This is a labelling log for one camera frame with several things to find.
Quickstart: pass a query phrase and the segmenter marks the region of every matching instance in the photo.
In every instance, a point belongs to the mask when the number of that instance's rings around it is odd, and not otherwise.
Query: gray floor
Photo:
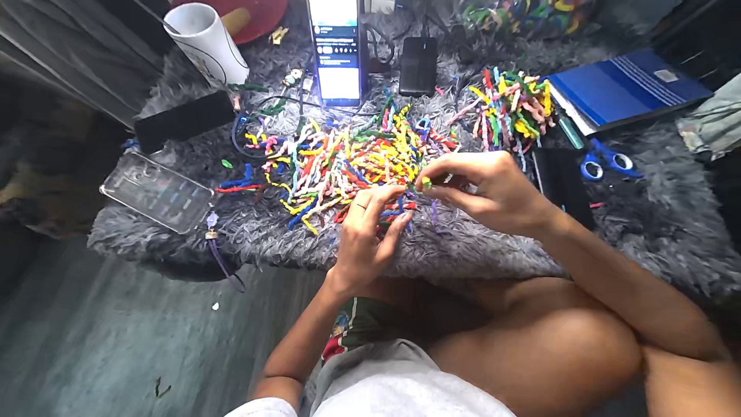
[[[323,278],[240,275],[246,294],[105,259],[84,239],[45,243],[0,306],[3,415],[223,416]],[[156,398],[160,377],[172,389]]]

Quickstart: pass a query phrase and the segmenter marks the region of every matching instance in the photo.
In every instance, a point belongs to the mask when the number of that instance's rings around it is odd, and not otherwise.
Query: black power bank
[[[186,140],[234,121],[234,108],[226,91],[217,91],[170,110],[134,122],[142,151],[162,149],[168,139]]]
[[[437,85],[437,39],[404,39],[399,94],[412,97],[431,96],[435,94],[435,85]]]
[[[570,149],[533,149],[535,178],[540,192],[589,230],[596,227],[589,196],[579,169],[578,151]]]

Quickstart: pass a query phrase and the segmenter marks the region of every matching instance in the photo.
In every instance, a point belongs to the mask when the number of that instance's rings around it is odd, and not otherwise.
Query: hand
[[[388,201],[405,189],[402,185],[384,185],[361,190],[355,196],[342,225],[337,264],[327,274],[327,281],[337,292],[349,295],[376,279],[388,266],[412,212],[398,216],[383,240],[376,237],[376,226]]]
[[[461,175],[476,185],[476,195],[445,185],[422,187],[423,177],[434,182],[449,174]],[[460,207],[489,229],[507,234],[537,238],[563,215],[504,151],[443,155],[419,173],[416,189]]]

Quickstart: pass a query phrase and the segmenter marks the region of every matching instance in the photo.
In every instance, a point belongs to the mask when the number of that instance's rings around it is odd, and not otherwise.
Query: keychain
[[[214,258],[216,258],[216,262],[221,267],[222,271],[224,272],[224,276],[226,276],[226,278],[229,280],[229,283],[234,287],[235,290],[239,292],[245,292],[245,290],[247,289],[245,287],[245,283],[239,276],[237,276],[236,273],[229,273],[226,262],[224,262],[224,258],[219,253],[219,247],[216,245],[216,238],[219,237],[219,234],[213,230],[213,228],[216,226],[217,221],[219,221],[219,216],[213,211],[211,212],[211,214],[208,215],[208,217],[206,217],[206,226],[208,226],[208,232],[206,232],[205,237],[206,241],[208,242],[208,247],[211,249],[211,254]]]

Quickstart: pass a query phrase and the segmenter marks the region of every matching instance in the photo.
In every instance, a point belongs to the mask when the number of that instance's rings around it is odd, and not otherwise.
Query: shorts
[[[332,335],[322,352],[322,364],[339,353],[377,341],[405,339],[423,343],[413,316],[373,298],[352,297],[339,309]]]

